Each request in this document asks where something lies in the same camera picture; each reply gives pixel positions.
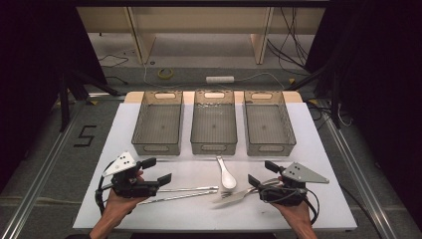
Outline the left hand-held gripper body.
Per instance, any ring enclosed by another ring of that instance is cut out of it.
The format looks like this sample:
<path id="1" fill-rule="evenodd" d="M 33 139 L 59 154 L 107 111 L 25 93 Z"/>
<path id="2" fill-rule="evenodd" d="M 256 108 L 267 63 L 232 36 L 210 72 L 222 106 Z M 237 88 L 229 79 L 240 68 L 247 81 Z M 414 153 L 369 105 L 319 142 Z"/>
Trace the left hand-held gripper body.
<path id="1" fill-rule="evenodd" d="M 159 188 L 157 181 L 139 181 L 137 179 L 140 169 L 137 168 L 138 160 L 126 151 L 116 158 L 105 169 L 102 178 L 111 177 L 112 188 L 117 196 L 124 198 L 155 196 Z"/>

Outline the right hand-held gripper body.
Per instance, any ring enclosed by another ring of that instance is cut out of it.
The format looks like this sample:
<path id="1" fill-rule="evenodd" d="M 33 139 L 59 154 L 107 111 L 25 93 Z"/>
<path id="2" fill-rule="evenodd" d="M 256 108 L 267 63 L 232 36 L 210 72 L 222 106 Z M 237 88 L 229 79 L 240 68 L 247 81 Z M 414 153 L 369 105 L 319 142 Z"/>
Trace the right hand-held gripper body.
<path id="1" fill-rule="evenodd" d="M 298 162 L 280 168 L 282 184 L 280 186 L 260 184 L 258 192 L 261 200 L 285 206 L 297 206 L 307 198 L 308 183 L 329 183 L 328 178 Z"/>

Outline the metal chopstick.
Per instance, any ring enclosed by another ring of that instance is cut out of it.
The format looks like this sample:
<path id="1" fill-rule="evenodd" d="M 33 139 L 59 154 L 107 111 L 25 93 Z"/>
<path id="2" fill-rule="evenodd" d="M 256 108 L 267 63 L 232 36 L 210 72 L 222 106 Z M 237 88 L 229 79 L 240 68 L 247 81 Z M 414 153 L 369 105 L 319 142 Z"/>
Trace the metal chopstick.
<path id="1" fill-rule="evenodd" d="M 203 195 L 215 194 L 217 192 L 218 192 L 217 190 L 207 190 L 207 191 L 203 191 L 203 192 L 190 193 L 190 194 L 172 196 L 172 197 L 167 197 L 167 198 L 146 200 L 146 201 L 142 201 L 142 202 L 137 203 L 137 205 L 144 205 L 144 204 L 150 204 L 150 203 L 157 203 L 157 202 L 165 202 L 165 201 L 178 200 L 178 199 L 184 199 L 184 198 L 198 197 L 198 196 L 203 196 Z"/>
<path id="2" fill-rule="evenodd" d="M 173 188 L 173 189 L 158 189 L 158 192 L 179 192 L 179 191 L 218 191 L 219 186 L 200 186 L 191 188 Z"/>

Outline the white ceramic spoon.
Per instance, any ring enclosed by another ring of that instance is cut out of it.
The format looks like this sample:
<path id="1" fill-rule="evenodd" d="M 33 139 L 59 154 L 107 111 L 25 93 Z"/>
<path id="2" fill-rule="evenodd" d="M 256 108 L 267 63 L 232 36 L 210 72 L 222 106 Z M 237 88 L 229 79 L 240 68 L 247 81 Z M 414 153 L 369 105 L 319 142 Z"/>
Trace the white ceramic spoon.
<path id="1" fill-rule="evenodd" d="M 222 185 L 227 189 L 233 189 L 237 185 L 237 181 L 235 177 L 229 172 L 227 169 L 223 157 L 221 155 L 217 155 L 216 159 L 219 163 L 220 169 L 221 169 L 221 182 Z"/>

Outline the transparent grey plastic bin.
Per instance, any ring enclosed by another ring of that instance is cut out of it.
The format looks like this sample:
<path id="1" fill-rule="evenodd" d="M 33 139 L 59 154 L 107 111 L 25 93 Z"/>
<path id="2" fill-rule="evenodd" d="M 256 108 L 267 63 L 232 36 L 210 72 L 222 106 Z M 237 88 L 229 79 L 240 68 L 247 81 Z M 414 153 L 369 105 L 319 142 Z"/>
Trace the transparent grey plastic bin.
<path id="1" fill-rule="evenodd" d="M 131 143 L 139 155 L 179 155 L 183 119 L 181 91 L 145 92 Z"/>
<path id="2" fill-rule="evenodd" d="M 245 91 L 244 122 L 249 156 L 289 156 L 297 144 L 281 91 Z"/>
<path id="3" fill-rule="evenodd" d="M 235 154 L 238 137 L 233 91 L 195 92 L 190 142 L 194 154 Z"/>

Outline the person's right hand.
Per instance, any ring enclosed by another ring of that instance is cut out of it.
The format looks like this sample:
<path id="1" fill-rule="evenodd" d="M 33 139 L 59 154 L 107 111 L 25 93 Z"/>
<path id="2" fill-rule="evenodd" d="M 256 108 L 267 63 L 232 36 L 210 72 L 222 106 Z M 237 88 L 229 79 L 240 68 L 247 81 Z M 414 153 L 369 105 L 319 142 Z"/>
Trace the person's right hand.
<path id="1" fill-rule="evenodd" d="M 312 228 L 308 205 L 303 201 L 297 206 L 285 206 L 272 203 L 294 231 L 305 231 Z"/>

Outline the person's left hand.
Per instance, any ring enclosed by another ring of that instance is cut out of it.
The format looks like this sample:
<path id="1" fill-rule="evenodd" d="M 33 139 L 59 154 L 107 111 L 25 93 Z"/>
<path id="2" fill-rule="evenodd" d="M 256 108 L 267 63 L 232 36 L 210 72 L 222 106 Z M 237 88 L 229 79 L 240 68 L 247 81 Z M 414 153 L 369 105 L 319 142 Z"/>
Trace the person's left hand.
<path id="1" fill-rule="evenodd" d="M 117 196 L 112 189 L 109 192 L 101 222 L 110 228 L 116 227 L 139 202 L 144 200 L 145 197 L 124 198 Z"/>

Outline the black metal stand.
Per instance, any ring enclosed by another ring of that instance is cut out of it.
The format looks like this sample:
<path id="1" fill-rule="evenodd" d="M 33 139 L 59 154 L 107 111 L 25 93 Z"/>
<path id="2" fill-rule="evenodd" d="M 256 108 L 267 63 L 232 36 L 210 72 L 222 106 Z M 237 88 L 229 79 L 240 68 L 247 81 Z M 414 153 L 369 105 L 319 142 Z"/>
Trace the black metal stand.
<path id="1" fill-rule="evenodd" d="M 59 88 L 62 114 L 60 132 L 63 132 L 71 121 L 69 94 L 72 94 L 77 101 L 86 101 L 89 97 L 89 93 L 86 90 L 85 85 L 92 85 L 114 97 L 119 96 L 117 90 L 112 89 L 106 83 L 102 83 L 100 80 L 97 80 L 88 74 L 76 70 L 64 73 L 60 78 Z"/>
<path id="2" fill-rule="evenodd" d="M 340 128 L 340 116 L 338 115 L 339 110 L 339 80 L 336 69 L 331 64 L 326 64 L 321 67 L 319 70 L 310 74 L 309 76 L 302 79 L 300 82 L 293 84 L 287 88 L 287 91 L 296 91 L 301 87 L 310 84 L 315 80 L 331 80 L 331 120 L 337 128 Z"/>

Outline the yellow tape roll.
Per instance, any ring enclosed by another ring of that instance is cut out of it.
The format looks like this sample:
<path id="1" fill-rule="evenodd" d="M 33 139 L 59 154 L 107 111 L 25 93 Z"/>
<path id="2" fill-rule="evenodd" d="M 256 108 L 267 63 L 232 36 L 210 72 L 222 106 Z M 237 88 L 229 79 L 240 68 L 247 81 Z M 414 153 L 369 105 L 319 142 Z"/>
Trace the yellow tape roll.
<path id="1" fill-rule="evenodd" d="M 160 69 L 157 73 L 157 76 L 161 80 L 169 80 L 173 77 L 174 73 L 172 69 Z"/>

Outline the white power strip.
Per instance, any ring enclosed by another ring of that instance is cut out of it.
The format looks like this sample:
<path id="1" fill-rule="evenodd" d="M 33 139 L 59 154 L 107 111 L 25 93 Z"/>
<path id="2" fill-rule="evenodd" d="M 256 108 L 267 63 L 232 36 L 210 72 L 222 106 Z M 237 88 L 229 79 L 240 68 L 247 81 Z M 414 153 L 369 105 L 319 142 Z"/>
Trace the white power strip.
<path id="1" fill-rule="evenodd" d="M 206 77 L 205 81 L 207 84 L 231 84 L 235 82 L 235 78 L 233 76 Z"/>

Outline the black curtain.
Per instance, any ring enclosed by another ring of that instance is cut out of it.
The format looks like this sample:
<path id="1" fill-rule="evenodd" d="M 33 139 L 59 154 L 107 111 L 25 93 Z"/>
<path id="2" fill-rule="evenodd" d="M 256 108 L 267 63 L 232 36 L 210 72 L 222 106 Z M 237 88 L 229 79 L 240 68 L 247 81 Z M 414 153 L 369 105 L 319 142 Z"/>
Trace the black curtain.
<path id="1" fill-rule="evenodd" d="M 75 6 L 0 0 L 0 191 L 24 159 L 62 79 L 106 77 Z"/>
<path id="2" fill-rule="evenodd" d="M 342 38 L 340 100 L 422 230 L 422 0 L 329 0 L 307 70 Z"/>

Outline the beige wooden shelf unit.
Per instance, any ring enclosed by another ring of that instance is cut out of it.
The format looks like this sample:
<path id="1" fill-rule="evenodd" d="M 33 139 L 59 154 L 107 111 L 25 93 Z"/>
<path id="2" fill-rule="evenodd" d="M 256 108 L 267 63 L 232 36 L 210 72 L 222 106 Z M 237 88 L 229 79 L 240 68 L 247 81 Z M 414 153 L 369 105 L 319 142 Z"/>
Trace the beige wooden shelf unit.
<path id="1" fill-rule="evenodd" d="M 89 33 L 129 33 L 137 58 L 148 60 L 159 33 L 247 34 L 255 62 L 264 63 L 268 36 L 317 32 L 324 10 L 300 7 L 79 7 Z"/>

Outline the aluminium floor rail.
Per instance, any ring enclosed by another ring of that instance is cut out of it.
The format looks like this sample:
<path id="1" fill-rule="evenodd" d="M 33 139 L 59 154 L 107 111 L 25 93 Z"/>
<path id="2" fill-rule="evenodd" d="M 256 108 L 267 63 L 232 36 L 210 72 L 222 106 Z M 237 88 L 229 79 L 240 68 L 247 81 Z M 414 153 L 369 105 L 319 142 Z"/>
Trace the aluminium floor rail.
<path id="1" fill-rule="evenodd" d="M 56 165 L 65 144 L 74 128 L 76 120 L 84 108 L 85 102 L 76 102 L 71 110 L 71 119 L 52 145 L 49 154 L 43 161 L 35 177 L 32 178 L 28 190 L 22 197 L 0 196 L 0 206 L 12 206 L 15 208 L 10 220 L 0 233 L 0 239 L 17 239 L 21 233 L 40 193 L 42 192 L 54 166 Z"/>
<path id="2" fill-rule="evenodd" d="M 357 187 L 357 190 L 366 206 L 366 212 L 373 222 L 381 239 L 397 239 L 387 214 L 383 210 L 380 202 L 375 196 L 368 180 L 366 179 L 362 169 L 359 167 L 354 154 L 352 153 L 348 143 L 342 132 L 332 122 L 331 117 L 327 113 L 322 113 L 324 124 L 327 126 L 333 140 L 340 151 L 345 165 Z"/>

